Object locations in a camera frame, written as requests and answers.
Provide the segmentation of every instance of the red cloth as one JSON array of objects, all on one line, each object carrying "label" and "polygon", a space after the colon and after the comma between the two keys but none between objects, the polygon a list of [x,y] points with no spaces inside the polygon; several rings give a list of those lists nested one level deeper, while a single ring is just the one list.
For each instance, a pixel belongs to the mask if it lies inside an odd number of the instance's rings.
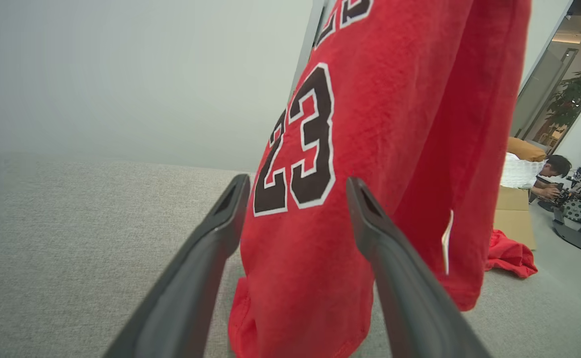
[{"label": "red cloth", "polygon": [[[461,310],[480,294],[529,0],[338,0],[268,139],[229,319],[239,358],[343,358],[370,328],[363,179]],[[450,209],[449,275],[441,238]]]},{"label": "red cloth", "polygon": [[533,263],[533,252],[519,242],[515,242],[500,230],[491,234],[490,253],[485,270],[501,268],[510,270],[520,278],[527,278],[538,272]]}]

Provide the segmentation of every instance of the black hair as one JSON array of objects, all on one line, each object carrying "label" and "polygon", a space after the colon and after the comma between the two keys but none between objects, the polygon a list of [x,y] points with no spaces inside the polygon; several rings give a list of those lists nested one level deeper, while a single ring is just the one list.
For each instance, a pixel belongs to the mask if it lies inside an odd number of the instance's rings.
[{"label": "black hair", "polygon": [[568,172],[571,170],[571,162],[563,156],[548,156],[547,164],[551,165],[551,168],[558,172],[558,175],[562,177],[567,176]]}]

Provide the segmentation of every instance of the gray carpet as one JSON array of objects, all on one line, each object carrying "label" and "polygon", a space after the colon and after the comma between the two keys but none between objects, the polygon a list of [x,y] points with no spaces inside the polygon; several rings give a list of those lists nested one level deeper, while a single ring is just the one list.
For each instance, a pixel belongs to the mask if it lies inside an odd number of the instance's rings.
[{"label": "gray carpet", "polygon": [[[235,172],[0,156],[0,357],[96,357]],[[486,274],[465,314],[495,357],[581,357],[581,251],[533,207],[540,272]],[[207,357],[229,356],[240,257],[227,263]],[[356,357],[386,357],[375,304]]]}]

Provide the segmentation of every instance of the brown pillow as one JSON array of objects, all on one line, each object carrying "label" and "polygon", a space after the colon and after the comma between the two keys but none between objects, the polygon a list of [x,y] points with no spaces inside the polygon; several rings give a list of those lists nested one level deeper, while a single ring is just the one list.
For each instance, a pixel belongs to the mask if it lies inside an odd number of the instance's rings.
[{"label": "brown pillow", "polygon": [[516,157],[523,161],[541,162],[547,159],[547,154],[544,150],[520,138],[509,137],[506,143],[506,151],[515,154]]}]

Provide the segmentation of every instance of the white clothing tag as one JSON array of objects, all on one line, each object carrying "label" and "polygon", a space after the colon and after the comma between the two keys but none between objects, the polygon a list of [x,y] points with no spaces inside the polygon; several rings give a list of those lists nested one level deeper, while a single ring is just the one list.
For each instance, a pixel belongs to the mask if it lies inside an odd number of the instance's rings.
[{"label": "white clothing tag", "polygon": [[445,263],[445,274],[449,274],[449,233],[451,232],[451,226],[454,224],[454,210],[449,211],[449,224],[447,224],[447,229],[443,233],[441,238],[441,243],[443,245],[443,262]]}]

